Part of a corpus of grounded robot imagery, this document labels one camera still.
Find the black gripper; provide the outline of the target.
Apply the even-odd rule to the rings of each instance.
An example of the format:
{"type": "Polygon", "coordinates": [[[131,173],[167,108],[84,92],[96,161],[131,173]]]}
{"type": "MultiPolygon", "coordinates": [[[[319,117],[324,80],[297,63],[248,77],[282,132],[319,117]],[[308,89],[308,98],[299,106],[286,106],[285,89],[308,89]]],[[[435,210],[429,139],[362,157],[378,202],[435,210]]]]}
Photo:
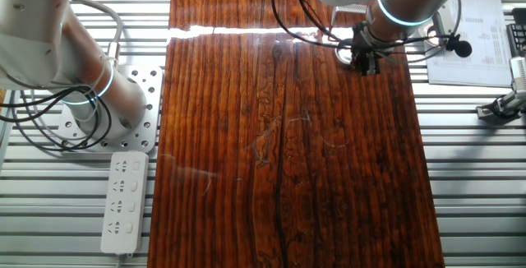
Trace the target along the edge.
{"type": "Polygon", "coordinates": [[[363,29],[363,23],[353,26],[352,50],[358,52],[357,69],[363,76],[378,75],[380,73],[378,56],[374,54],[376,46],[369,40],[363,29]]]}

